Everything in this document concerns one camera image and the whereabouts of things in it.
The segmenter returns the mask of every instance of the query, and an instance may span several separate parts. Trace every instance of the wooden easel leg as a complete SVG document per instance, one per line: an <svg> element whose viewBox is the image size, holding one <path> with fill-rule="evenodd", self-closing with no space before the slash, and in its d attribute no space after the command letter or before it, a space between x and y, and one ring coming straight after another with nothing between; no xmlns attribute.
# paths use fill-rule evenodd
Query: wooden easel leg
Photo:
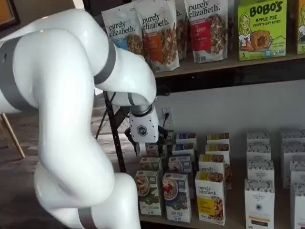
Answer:
<svg viewBox="0 0 305 229"><path fill-rule="evenodd" d="M16 137L16 135L15 135L15 133L14 133L13 128L12 128L11 125L10 125L9 120L7 119L7 117L6 117L5 114L0 114L0 116L1 116L1 118L2 118L2 120L3 120L3 122L4 122L4 124L5 124L5 127L7 128L8 132L9 132L9 134L10 134L10 137L12 138L12 140L13 140L13 142L14 142L16 148L17 148L17 150L19 151L19 153L20 153L22 159L25 158L25 154L24 154L24 152L23 152L23 150L22 150L22 148L21 148L21 146L20 146L20 144L19 144L19 141L18 141L18 139L17 139L17 137Z"/></svg>

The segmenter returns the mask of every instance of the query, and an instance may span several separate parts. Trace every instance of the green cereal box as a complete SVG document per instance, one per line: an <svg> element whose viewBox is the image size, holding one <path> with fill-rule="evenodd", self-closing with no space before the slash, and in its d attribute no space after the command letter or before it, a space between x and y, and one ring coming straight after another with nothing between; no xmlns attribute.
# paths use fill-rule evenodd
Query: green cereal box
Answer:
<svg viewBox="0 0 305 229"><path fill-rule="evenodd" d="M243 0L238 7L239 60L286 55L287 0Z"/></svg>

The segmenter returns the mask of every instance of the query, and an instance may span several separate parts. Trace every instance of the white wall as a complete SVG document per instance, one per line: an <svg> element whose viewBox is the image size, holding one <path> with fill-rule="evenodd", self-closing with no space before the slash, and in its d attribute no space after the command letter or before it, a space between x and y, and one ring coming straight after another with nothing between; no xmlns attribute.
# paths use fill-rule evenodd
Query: white wall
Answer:
<svg viewBox="0 0 305 229"><path fill-rule="evenodd" d="M233 158L245 157L246 131L271 132L272 157L279 155L279 130L305 128L305 80L174 93L160 96L161 108L173 108L176 131L197 132L199 150L211 132L229 132Z"/></svg>

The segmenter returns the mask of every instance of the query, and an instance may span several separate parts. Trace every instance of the picture frame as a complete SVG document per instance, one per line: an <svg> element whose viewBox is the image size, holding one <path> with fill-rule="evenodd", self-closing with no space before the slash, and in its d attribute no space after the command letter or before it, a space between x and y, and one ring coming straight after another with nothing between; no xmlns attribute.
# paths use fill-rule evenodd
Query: picture frame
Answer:
<svg viewBox="0 0 305 229"><path fill-rule="evenodd" d="M0 0L0 31L20 23L14 0Z"/></svg>

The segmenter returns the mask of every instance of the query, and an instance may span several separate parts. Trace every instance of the wooden floor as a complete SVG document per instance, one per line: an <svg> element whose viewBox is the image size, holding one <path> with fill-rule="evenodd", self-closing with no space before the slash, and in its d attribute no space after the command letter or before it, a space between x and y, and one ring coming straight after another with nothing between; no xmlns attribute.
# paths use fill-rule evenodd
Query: wooden floor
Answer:
<svg viewBox="0 0 305 229"><path fill-rule="evenodd" d="M102 94L95 99L92 115L92 134L95 135L105 112ZM8 115L16 132L25 159L20 161L17 150L5 147L0 139L0 229L51 229L64 228L38 204L33 188L33 172L38 161L38 113ZM126 119L119 128L120 140L128 170L134 173L139 157L135 156L133 146L124 135L129 125ZM117 156L113 145L108 118L98 139L104 152L113 162L114 169L119 171Z"/></svg>

